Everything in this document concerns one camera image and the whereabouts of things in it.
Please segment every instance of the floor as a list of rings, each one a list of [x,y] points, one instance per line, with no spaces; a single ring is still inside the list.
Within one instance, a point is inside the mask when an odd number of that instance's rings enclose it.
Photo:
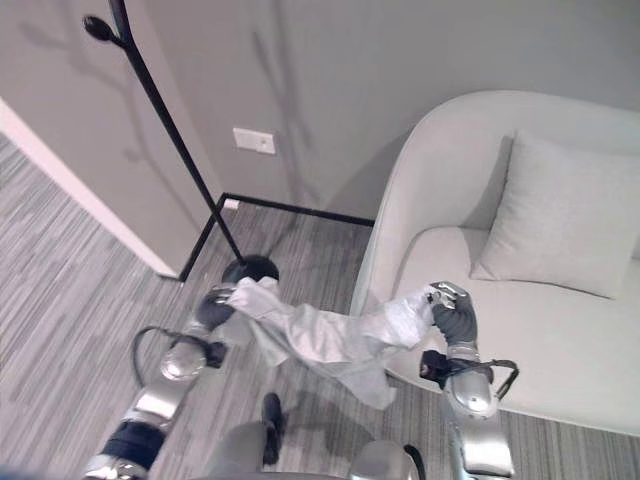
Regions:
[[[346,312],[370,229],[241,204],[225,210],[245,252],[269,254],[290,303]],[[231,259],[217,228],[183,284],[161,279],[0,139],[0,465],[80,478],[136,388],[129,342],[146,324],[179,328]],[[148,364],[163,342],[145,344]],[[450,479],[438,396],[393,379],[380,412],[294,361],[270,369],[255,345],[207,371],[151,478],[202,475],[216,441],[280,394],[289,425],[280,470],[344,475],[366,442],[423,453],[427,478]],[[520,479],[640,478],[640,439],[503,414]]]

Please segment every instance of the white cloth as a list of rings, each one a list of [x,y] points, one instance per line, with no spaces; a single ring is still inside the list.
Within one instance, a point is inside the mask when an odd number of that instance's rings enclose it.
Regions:
[[[384,409],[395,399],[382,360],[417,345],[433,325],[427,285],[370,315],[353,317],[293,307],[280,300],[277,281],[238,282],[228,305],[249,316],[257,342],[272,365],[295,356],[321,375],[337,379],[361,402]]]

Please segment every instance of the gray wall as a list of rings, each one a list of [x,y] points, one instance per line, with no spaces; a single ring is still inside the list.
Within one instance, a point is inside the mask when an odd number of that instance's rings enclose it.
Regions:
[[[374,217],[439,103],[523,89],[640,109],[637,0],[147,0],[226,191]],[[234,148],[275,131],[280,154]]]
[[[210,187],[220,193],[144,4],[130,3],[133,30],[149,67]],[[111,20],[106,0],[3,0],[0,97],[156,255],[180,272],[208,208],[123,52],[84,33],[86,13]]]

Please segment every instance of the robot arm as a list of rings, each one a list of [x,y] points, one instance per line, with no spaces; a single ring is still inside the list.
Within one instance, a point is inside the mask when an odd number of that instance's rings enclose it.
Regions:
[[[500,425],[498,402],[518,375],[508,360],[480,363],[477,322],[471,298],[449,282],[433,284],[435,325],[447,340],[447,355],[423,353],[420,376],[442,388],[442,411],[451,432],[451,456],[456,480],[489,480],[514,475],[511,453]],[[513,373],[496,393],[491,392],[491,366]]]
[[[204,367],[219,368],[226,353],[209,343],[211,332],[233,313],[226,300],[233,285],[213,289],[200,302],[181,334],[163,356],[161,375],[143,385],[102,452],[86,468],[85,480],[141,480],[148,477],[180,407]]]

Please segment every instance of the white armchair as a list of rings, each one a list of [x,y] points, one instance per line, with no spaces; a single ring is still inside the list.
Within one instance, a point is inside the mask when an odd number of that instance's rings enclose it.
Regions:
[[[415,127],[398,157],[351,313],[450,280],[474,299],[483,359],[509,358],[521,367],[505,409],[639,435],[640,239],[615,301],[553,285],[469,278],[500,202],[517,129],[640,155],[637,112],[515,91],[446,102]],[[436,332],[391,359],[388,371],[433,388],[418,377],[418,365],[421,352],[434,347],[444,348]]]

